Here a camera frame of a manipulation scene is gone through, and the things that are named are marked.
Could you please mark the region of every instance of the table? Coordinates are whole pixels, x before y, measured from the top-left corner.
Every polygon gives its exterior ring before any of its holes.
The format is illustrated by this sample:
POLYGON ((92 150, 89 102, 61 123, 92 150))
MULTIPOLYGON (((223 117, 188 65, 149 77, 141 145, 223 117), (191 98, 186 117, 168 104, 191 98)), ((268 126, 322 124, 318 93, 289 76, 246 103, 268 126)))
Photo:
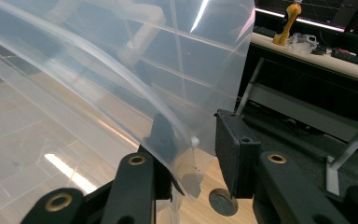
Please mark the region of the table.
POLYGON ((347 77, 356 82, 358 82, 358 65, 333 58, 328 54, 294 53, 288 46, 275 45, 272 43, 272 38, 255 33, 252 34, 249 51, 256 52, 260 56, 260 60, 236 113, 240 115, 247 100, 251 99, 290 118, 307 123, 325 133, 348 141, 346 150, 337 159, 327 158, 326 188, 328 191, 338 195, 337 171, 358 148, 358 122, 263 86, 257 83, 256 79, 265 60, 309 74, 323 72, 325 74, 347 77))

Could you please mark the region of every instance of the clear plastic bin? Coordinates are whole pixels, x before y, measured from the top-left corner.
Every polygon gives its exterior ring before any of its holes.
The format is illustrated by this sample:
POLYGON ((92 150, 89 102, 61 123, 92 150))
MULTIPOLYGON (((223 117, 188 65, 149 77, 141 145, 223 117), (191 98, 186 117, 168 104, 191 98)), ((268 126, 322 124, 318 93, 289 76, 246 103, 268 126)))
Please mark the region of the clear plastic bin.
POLYGON ((197 197, 254 16, 246 0, 0 1, 0 223, 93 191, 139 144, 197 197))

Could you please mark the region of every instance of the transparent plastic container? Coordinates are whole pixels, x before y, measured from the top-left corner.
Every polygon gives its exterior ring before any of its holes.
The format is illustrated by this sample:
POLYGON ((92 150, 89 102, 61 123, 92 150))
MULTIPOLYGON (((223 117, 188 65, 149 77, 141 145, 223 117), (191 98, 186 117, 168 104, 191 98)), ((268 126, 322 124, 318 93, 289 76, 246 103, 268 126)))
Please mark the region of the transparent plastic container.
POLYGON ((197 197, 254 18, 246 0, 0 1, 0 223, 93 191, 139 144, 197 197))

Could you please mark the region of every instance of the desk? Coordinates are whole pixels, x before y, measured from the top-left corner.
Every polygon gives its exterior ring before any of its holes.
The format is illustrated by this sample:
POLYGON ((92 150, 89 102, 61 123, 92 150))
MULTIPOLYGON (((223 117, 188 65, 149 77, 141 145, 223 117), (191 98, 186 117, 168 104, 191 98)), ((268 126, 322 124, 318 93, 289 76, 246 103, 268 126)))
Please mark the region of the desk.
POLYGON ((237 114, 241 114, 246 101, 251 99, 290 118, 348 141, 348 147, 344 153, 336 160, 328 158, 326 164, 327 189, 338 194, 337 170, 358 148, 358 122, 263 86, 256 82, 256 78, 264 61, 271 61, 308 74, 343 76, 358 82, 358 65, 341 61, 328 54, 293 53, 288 46, 275 45, 272 43, 272 38, 255 33, 252 35, 250 51, 259 55, 260 60, 241 99, 237 114))

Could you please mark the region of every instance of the wooden surface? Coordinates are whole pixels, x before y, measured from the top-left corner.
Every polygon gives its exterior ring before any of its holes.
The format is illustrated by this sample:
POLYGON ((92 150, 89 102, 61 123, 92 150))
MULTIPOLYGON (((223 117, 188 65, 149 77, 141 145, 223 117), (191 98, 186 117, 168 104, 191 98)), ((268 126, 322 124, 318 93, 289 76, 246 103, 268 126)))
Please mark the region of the wooden surface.
POLYGON ((353 77, 358 79, 358 65, 354 63, 348 63, 342 61, 340 59, 336 59, 331 57, 329 54, 324 55, 314 55, 314 54, 301 54, 301 53, 293 53, 289 46, 279 46, 272 43, 272 38, 252 33, 253 44, 259 45, 261 47, 265 47, 268 49, 273 49, 280 53, 284 53, 291 57, 296 57, 298 59, 304 60, 309 63, 314 63, 320 66, 323 66, 327 69, 331 69, 337 71, 343 75, 353 77))
POLYGON ((216 213, 209 205, 209 193, 213 189, 226 189, 226 184, 220 171, 217 158, 213 159, 213 164, 201 182, 201 195, 195 202, 184 199, 180 208, 180 218, 183 224, 196 223, 230 223, 230 224, 250 224, 257 223, 252 209, 252 200, 239 199, 239 209, 237 214, 232 217, 224 217, 216 213))

